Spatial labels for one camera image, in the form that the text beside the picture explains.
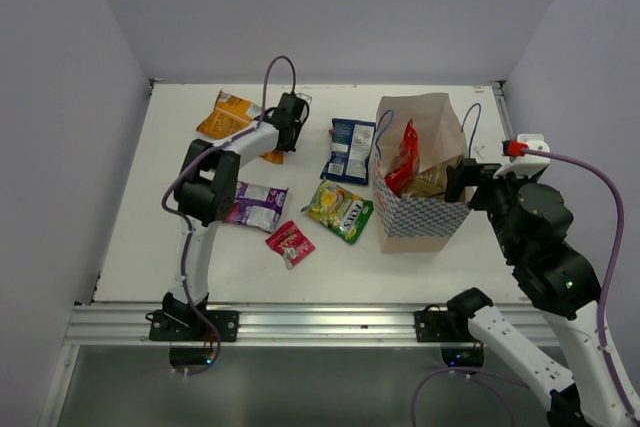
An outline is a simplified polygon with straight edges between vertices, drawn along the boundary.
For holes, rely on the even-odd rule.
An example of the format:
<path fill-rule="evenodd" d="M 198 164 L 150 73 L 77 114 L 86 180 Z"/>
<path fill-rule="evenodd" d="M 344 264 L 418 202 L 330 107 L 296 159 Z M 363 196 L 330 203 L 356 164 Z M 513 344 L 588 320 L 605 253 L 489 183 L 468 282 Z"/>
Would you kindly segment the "light blue chips bag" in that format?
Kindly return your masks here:
<path fill-rule="evenodd" d="M 423 170 L 401 190 L 400 196 L 443 200 L 448 182 L 448 168 L 456 168 L 462 159 L 462 155 L 454 156 Z"/>

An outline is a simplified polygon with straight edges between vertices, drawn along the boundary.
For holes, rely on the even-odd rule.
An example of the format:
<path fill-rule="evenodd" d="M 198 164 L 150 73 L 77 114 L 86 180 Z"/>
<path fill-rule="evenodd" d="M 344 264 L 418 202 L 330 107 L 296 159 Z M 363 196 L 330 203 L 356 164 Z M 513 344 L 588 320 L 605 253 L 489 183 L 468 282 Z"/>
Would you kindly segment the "orange snack packet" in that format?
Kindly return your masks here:
<path fill-rule="evenodd" d="M 196 131 L 211 139 L 223 139 L 245 129 L 261 113 L 261 107 L 249 100 L 220 91 L 211 113 Z"/>

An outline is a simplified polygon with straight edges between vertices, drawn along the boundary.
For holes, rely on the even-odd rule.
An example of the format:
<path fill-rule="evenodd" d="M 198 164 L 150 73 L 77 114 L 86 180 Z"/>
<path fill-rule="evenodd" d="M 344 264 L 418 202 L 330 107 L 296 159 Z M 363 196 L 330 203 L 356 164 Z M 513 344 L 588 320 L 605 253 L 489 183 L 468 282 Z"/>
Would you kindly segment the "red cookie snack bag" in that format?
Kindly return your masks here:
<path fill-rule="evenodd" d="M 391 192 L 400 197 L 405 187 L 414 179 L 420 166 L 419 135 L 410 119 L 405 127 L 398 153 L 384 176 Z"/>

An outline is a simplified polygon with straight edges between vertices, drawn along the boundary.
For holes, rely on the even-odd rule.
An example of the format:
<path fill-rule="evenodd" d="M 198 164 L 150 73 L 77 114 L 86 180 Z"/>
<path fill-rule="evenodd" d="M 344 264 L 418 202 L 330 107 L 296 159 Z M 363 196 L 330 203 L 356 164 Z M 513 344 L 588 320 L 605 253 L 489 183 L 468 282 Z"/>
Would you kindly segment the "blue checkered paper bag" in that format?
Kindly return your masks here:
<path fill-rule="evenodd" d="M 409 173 L 448 166 L 468 153 L 460 121 L 446 93 L 384 96 L 377 111 L 377 132 L 372 148 L 372 190 L 383 253 L 438 252 L 455 235 L 469 215 L 464 200 L 414 196 L 404 185 L 396 194 L 384 177 L 400 156 L 406 127 L 417 132 L 418 160 Z"/>

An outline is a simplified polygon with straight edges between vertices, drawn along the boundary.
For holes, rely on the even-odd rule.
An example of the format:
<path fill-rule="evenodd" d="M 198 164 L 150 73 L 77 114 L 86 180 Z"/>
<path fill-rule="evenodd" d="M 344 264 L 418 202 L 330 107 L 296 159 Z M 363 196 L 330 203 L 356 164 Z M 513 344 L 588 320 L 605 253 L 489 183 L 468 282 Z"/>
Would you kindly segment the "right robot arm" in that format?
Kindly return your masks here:
<path fill-rule="evenodd" d="M 484 212 L 519 288 L 551 327 L 561 366 L 512 326 L 477 288 L 450 299 L 445 326 L 457 339 L 490 347 L 536 395 L 552 426 L 636 426 L 639 396 L 609 332 L 607 284 L 566 241 L 574 217 L 556 189 L 539 181 L 550 159 L 512 163 L 464 159 L 447 170 L 445 198 L 474 188 L 469 206 Z"/>

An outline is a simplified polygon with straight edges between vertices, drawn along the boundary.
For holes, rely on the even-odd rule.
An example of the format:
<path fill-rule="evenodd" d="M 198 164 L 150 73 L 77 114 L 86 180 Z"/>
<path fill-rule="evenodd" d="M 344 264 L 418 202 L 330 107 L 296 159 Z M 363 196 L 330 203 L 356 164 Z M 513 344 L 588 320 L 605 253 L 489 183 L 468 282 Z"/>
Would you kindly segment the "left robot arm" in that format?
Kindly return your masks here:
<path fill-rule="evenodd" d="M 309 102 L 286 92 L 277 106 L 263 109 L 238 132 L 189 145 L 180 174 L 161 200 L 161 207 L 184 226 L 174 285 L 163 298 L 162 311 L 185 339 L 197 339 L 207 330 L 212 248 L 232 210 L 240 169 L 267 152 L 293 152 L 308 116 Z"/>

